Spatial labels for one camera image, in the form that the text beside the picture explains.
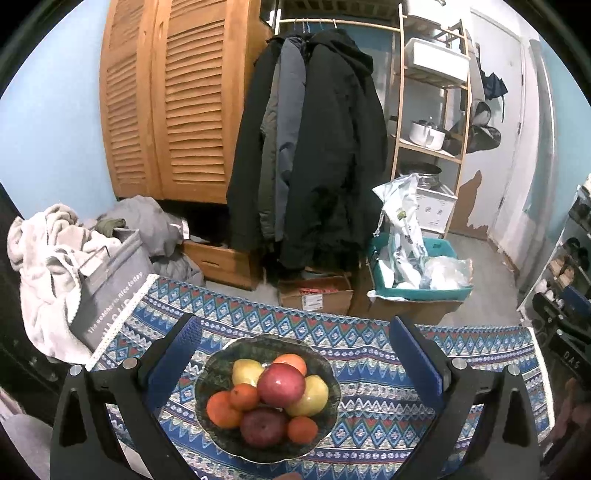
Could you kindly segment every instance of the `label sticker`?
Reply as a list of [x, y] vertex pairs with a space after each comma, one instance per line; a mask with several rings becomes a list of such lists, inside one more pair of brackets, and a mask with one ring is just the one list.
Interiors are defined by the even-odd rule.
[[301, 307], [303, 310], [310, 312], [311, 310], [322, 309], [322, 293], [314, 295], [304, 295], [301, 298]]
[[189, 223], [184, 218], [181, 218], [181, 222], [183, 223], [183, 240], [189, 240]]

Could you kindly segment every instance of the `wooden drawer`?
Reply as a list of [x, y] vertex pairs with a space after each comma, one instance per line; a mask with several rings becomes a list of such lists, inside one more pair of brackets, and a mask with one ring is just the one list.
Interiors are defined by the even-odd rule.
[[183, 242], [183, 252], [193, 260], [207, 280], [254, 290], [260, 279], [260, 267], [252, 255], [231, 248]]

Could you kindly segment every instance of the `orange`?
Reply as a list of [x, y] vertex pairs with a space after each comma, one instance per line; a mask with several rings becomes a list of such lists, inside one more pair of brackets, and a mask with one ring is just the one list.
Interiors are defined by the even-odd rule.
[[318, 435], [318, 425], [308, 417], [296, 417], [287, 424], [287, 437], [299, 445], [311, 443]]
[[306, 362], [304, 362], [304, 359], [294, 353], [285, 353], [280, 355], [275, 358], [273, 363], [291, 365], [292, 367], [297, 368], [303, 376], [306, 376], [306, 372], [308, 370], [306, 368]]
[[251, 411], [258, 407], [261, 398], [258, 390], [248, 383], [240, 383], [230, 390], [230, 405], [235, 410]]
[[217, 392], [207, 401], [207, 416], [221, 429], [235, 429], [240, 426], [242, 412], [230, 405], [230, 392]]

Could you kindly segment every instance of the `fruit bowl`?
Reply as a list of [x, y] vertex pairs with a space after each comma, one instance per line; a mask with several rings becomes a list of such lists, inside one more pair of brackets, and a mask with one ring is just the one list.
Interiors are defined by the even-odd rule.
[[[285, 353], [294, 353], [302, 357], [307, 365], [307, 375], [318, 375], [329, 388], [326, 406], [312, 417], [318, 425], [318, 434], [311, 443], [297, 445], [286, 441], [265, 449], [257, 449], [243, 440], [240, 430], [221, 429], [213, 424], [206, 413], [207, 401], [213, 394], [232, 388], [232, 366], [236, 360], [249, 358], [266, 365]], [[213, 443], [230, 455], [255, 463], [282, 462], [312, 451], [335, 427], [341, 400], [339, 383], [326, 358], [303, 342], [276, 335], [238, 339], [226, 345], [225, 349], [214, 353], [203, 367], [194, 390], [196, 417]]]

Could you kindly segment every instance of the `teal plastic bin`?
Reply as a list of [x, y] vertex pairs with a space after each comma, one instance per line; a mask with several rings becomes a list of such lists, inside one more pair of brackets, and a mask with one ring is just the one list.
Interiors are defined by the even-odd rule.
[[[423, 237], [423, 242], [425, 243], [429, 257], [457, 258], [453, 247], [447, 240]], [[368, 252], [369, 267], [374, 277], [375, 291], [381, 297], [402, 297], [412, 301], [464, 301], [474, 288], [466, 287], [458, 290], [406, 290], [404, 288], [386, 288], [384, 286], [382, 272], [378, 266], [378, 254], [386, 245], [388, 245], [388, 234], [381, 233], [372, 240]]]

